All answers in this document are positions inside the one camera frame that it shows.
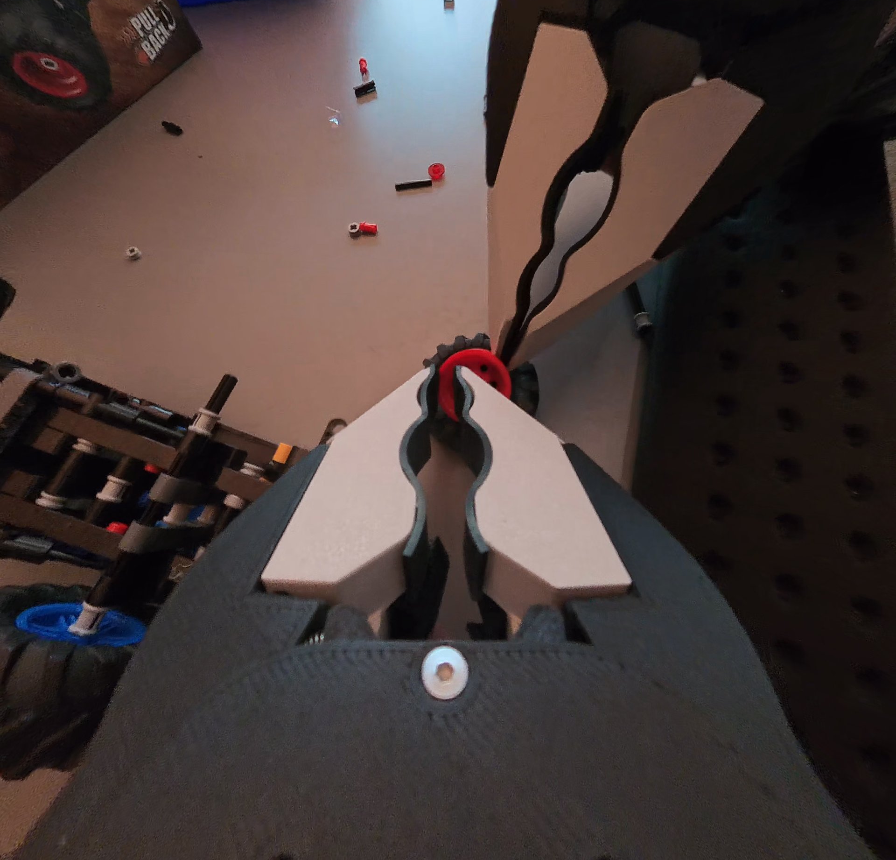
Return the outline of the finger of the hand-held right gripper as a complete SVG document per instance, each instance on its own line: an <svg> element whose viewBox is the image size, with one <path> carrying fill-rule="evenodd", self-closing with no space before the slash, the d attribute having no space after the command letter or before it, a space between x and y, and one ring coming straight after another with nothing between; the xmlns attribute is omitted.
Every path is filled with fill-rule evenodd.
<svg viewBox="0 0 896 860"><path fill-rule="evenodd" d="M623 149L606 221L571 253L554 299L533 316L511 363L554 344L656 264L660 244L763 105L713 78L644 112Z"/></svg>
<svg viewBox="0 0 896 860"><path fill-rule="evenodd" d="M536 32L496 182L487 192L488 332L503 352L521 275L542 243L546 196L591 135L607 97L585 31L544 23Z"/></svg>

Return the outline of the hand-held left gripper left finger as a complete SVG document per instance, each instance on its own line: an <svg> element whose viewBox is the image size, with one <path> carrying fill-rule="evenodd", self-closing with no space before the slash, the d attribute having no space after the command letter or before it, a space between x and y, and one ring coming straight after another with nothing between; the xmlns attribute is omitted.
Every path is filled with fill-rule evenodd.
<svg viewBox="0 0 896 860"><path fill-rule="evenodd" d="M324 446L262 572L265 592L382 612L393 639L433 633L449 563L428 538L419 475L436 374L416 373Z"/></svg>

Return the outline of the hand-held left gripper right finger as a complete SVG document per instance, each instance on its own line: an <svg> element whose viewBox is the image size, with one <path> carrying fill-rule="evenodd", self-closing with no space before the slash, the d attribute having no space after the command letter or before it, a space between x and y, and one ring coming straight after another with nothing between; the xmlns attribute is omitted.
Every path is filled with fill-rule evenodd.
<svg viewBox="0 0 896 860"><path fill-rule="evenodd" d="M482 621L504 640L533 607L620 597L633 580L576 473L571 446L468 368L458 370L465 499L464 569Z"/></svg>

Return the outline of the long black toy axle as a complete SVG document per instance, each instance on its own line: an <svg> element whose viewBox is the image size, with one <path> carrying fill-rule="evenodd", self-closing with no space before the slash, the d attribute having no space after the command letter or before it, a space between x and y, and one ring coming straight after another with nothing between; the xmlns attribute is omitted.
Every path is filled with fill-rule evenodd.
<svg viewBox="0 0 896 860"><path fill-rule="evenodd" d="M220 418L237 383L235 376L224 375L200 408L219 413ZM177 550L195 538L188 517L217 479L217 446L214 433L205 437L187 428L172 463L152 486L147 506L122 536L114 560L84 602L130 613L157 594Z"/></svg>

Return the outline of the Lego monster truck model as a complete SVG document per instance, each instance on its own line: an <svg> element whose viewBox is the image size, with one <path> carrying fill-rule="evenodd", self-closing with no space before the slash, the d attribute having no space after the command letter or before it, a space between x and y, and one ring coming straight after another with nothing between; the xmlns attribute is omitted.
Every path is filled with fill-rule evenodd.
<svg viewBox="0 0 896 860"><path fill-rule="evenodd" d="M179 414L93 381L70 361L3 354L2 587L85 585L88 596L196 412ZM188 517L195 538L177 550L157 594L125 613L147 629L213 538L308 453L233 429L221 416L217 479Z"/></svg>

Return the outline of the blue toy wheel rim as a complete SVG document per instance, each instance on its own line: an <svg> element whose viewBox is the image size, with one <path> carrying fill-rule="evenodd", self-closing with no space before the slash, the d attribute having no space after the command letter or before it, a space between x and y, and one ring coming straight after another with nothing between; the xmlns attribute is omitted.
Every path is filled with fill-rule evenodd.
<svg viewBox="0 0 896 860"><path fill-rule="evenodd" d="M142 642L146 626L128 614L107 610L98 632L88 638L69 633L69 626L78 616L83 602L65 602L30 607L15 619L15 627L48 641L67 642L88 648L128 648Z"/></svg>

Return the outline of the grey desk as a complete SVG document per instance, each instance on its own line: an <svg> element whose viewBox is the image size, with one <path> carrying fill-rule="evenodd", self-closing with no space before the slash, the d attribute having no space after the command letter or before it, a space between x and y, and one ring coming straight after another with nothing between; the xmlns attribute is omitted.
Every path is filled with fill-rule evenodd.
<svg viewBox="0 0 896 860"><path fill-rule="evenodd" d="M486 331L496 1L189 9L202 50L2 211L2 351L188 414L232 373L224 423L309 448Z"/></svg>

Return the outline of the black toy axle grey end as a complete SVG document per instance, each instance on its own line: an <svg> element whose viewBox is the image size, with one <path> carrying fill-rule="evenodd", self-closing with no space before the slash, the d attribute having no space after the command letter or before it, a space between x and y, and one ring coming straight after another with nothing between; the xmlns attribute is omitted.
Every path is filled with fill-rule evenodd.
<svg viewBox="0 0 896 860"><path fill-rule="evenodd" d="M632 313L634 332L639 339L645 340L652 334L654 325L638 283L628 284L624 293Z"/></svg>

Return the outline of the toy truck cardboard box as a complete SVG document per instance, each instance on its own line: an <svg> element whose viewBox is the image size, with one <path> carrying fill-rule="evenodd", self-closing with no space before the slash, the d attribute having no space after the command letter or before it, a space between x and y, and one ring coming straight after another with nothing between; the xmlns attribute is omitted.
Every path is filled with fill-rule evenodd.
<svg viewBox="0 0 896 860"><path fill-rule="evenodd" d="M176 0L1 0L1 205L201 47Z"/></svg>

